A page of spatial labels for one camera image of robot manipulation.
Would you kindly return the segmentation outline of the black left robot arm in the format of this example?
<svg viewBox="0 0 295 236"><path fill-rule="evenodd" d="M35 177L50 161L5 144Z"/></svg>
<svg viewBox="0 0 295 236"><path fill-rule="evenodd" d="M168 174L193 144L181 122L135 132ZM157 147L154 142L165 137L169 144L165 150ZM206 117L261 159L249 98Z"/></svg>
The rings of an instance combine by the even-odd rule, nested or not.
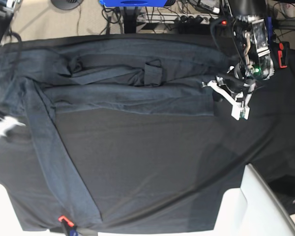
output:
<svg viewBox="0 0 295 236"><path fill-rule="evenodd" d="M274 64L268 43L266 27L267 5L264 0L221 0L221 16L210 23L215 37L216 26L225 21L238 58L236 66L219 73L215 79L203 83L226 99L232 106L232 117L248 119L249 102L258 84L274 74Z"/></svg>

